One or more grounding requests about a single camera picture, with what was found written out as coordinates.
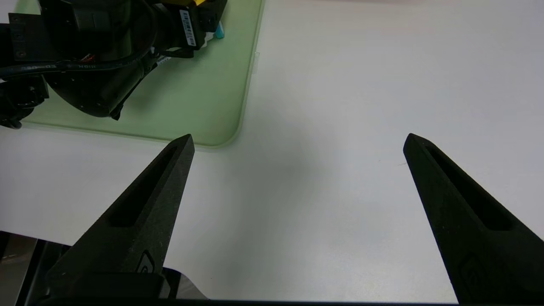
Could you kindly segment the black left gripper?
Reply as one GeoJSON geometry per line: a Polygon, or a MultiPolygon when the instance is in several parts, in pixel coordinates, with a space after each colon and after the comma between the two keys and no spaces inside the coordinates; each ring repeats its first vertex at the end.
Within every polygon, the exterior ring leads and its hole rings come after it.
{"type": "Polygon", "coordinates": [[[218,31],[226,0],[160,0],[157,3],[157,52],[173,58],[193,58],[218,31]]]}

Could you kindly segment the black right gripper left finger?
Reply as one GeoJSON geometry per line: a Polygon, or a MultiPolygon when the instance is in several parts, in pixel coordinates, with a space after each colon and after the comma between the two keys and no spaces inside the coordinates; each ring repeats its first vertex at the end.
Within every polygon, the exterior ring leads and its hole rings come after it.
{"type": "Polygon", "coordinates": [[[195,147],[165,149],[47,273],[52,296],[166,296],[162,269],[195,147]]]}

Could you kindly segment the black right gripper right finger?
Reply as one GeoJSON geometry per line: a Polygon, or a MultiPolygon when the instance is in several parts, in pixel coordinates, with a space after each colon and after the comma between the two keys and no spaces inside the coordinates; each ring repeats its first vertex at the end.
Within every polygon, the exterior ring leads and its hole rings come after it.
{"type": "Polygon", "coordinates": [[[428,139],[403,153],[457,302],[542,306],[543,240],[428,139]]]}

